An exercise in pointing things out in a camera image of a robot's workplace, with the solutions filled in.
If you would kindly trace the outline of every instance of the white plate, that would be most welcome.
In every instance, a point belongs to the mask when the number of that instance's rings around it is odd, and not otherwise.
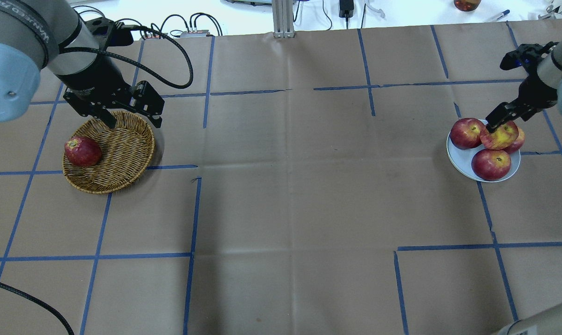
[[[484,125],[487,123],[487,121],[485,120],[481,120],[481,121],[483,122]],[[519,166],[521,165],[521,152],[519,152],[519,150],[513,152],[510,155],[511,166],[510,166],[510,171],[508,172],[508,174],[506,174],[506,176],[495,181],[487,181],[482,178],[479,178],[471,168],[471,160],[473,159],[473,156],[477,153],[477,151],[480,151],[485,148],[486,147],[484,147],[483,144],[480,144],[479,147],[473,149],[466,149],[466,150],[459,149],[455,147],[455,145],[451,141],[451,133],[450,132],[448,133],[447,136],[448,158],[451,160],[451,163],[455,166],[455,168],[457,168],[459,172],[461,172],[468,178],[481,182],[499,182],[499,181],[507,180],[508,178],[512,177],[513,174],[515,174],[515,172],[517,172]]]

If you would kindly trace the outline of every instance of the blue pen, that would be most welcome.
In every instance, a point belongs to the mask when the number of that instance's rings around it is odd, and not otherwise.
[[[510,13],[510,10],[506,10],[503,11],[502,13],[498,13],[494,16],[492,16],[491,18],[487,19],[486,22],[496,22],[496,21],[500,21],[502,19],[504,19],[504,17],[506,17],[506,15],[508,15],[508,13]]]

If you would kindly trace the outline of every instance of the apple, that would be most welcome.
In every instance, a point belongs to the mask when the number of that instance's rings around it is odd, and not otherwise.
[[[478,119],[466,117],[455,122],[453,129],[451,129],[451,142],[454,146],[465,150],[476,148],[481,144],[479,134],[485,125]]]
[[[65,145],[68,161],[76,166],[92,166],[101,159],[102,152],[95,140],[74,136]]]
[[[482,149],[471,160],[471,168],[479,178],[487,181],[498,180],[510,171],[510,155],[504,150]]]
[[[519,128],[513,121],[508,121],[496,128],[494,133],[488,132],[488,129],[484,127],[479,134],[483,146],[492,150],[502,150],[510,146],[517,137],[519,137]]]
[[[517,137],[513,144],[502,150],[506,151],[508,154],[512,154],[513,152],[521,149],[523,144],[525,144],[525,132],[523,131],[523,129],[519,128],[519,137]]]

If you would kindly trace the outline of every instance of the plate of apples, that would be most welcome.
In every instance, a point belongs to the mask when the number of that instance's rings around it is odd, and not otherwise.
[[[488,132],[487,121],[472,117],[460,119],[447,136],[451,163],[475,181],[500,182],[512,177],[521,165],[519,149],[525,132],[513,121]]]

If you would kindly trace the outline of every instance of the wicker basket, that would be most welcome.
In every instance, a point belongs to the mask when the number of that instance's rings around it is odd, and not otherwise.
[[[72,136],[87,136],[101,147],[102,158],[93,166],[74,166],[63,156],[63,174],[80,191],[103,194],[130,186],[146,170],[155,152],[155,134],[148,122],[130,112],[112,112],[114,129],[102,121],[85,122]]]

